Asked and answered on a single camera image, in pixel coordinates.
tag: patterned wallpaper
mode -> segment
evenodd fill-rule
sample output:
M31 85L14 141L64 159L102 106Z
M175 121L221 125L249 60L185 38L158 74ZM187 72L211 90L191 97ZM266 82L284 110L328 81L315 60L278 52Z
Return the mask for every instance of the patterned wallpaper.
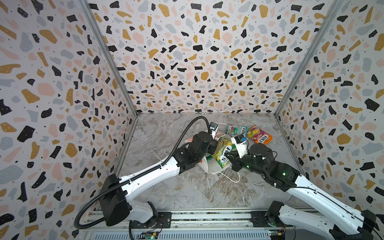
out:
M345 1L278 117L307 178L376 213L382 235L383 13L384 1Z
M78 239L132 119L77 2L0 1L0 238Z
M332 0L89 0L140 112L274 112Z

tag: side wall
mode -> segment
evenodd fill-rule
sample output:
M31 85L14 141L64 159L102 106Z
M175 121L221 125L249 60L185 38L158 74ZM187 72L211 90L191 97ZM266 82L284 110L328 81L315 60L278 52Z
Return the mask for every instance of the side wall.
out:
M133 120L76 1L0 7L0 236L78 239Z
M306 176L384 229L384 1L346 1L278 119Z
M140 112L274 112L332 0L90 0Z

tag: white rope handle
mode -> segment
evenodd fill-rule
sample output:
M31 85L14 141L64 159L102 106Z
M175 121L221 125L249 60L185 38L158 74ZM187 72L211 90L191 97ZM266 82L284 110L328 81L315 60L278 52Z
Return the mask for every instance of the white rope handle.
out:
M238 172L236 172L237 175L239 175L239 180L238 180L237 182L235 182L235 181L233 181L232 179L230 179L230 178L229 178L227 175L225 175L224 173L222 173L222 172L219 172L219 173L223 174L226 178L228 178L229 180L231 180L231 181L234 182L234 183L237 183L237 182L240 181L240 174L239 174Z

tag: orange candy bag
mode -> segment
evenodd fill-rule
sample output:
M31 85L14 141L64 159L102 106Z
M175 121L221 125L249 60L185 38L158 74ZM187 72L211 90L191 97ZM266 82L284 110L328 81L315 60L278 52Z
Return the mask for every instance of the orange candy bag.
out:
M255 143L262 143L264 145L272 141L272 135L269 135L256 125L248 130L247 136Z

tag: metal corner post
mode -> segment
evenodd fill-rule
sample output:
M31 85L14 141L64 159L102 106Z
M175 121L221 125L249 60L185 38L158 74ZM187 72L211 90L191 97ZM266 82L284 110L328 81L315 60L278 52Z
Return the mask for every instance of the metal corner post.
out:
M131 113L133 115L133 118L137 118L137 112L136 109L131 101L131 98L127 92L127 89L124 86L124 83L121 80L121 76L117 70L117 67L115 65L114 60L112 59L112 56L109 54L108 46L104 42L103 35L100 32L100 29L96 23L96 19L93 17L91 8L89 7L87 0L78 0L78 3L80 5L81 11L84 13L85 19L87 20L89 24L89 28L92 30L93 35L95 36L95 39L100 47L100 50L105 57L105 60L107 64L110 66L112 74L114 78L116 79L116 82L121 90L121 94L123 95L125 101L127 102L129 109L131 110Z
M282 112L285 103L288 101L290 94L293 92L295 86L299 82L301 76L303 75L308 63L311 61L312 56L314 55L315 51L319 47L321 40L323 39L326 32L328 32L329 27L331 26L334 18L336 17L337 13L339 12L342 4L344 3L343 0L334 0L331 4L331 7L329 8L326 18L320 27L319 32L315 36L307 54L304 56L303 61L301 62L301 65L299 66L299 69L296 71L295 75L293 76L292 82L289 84L288 89L285 91L285 94L280 101L279 106L277 107L275 111L275 117L279 116Z

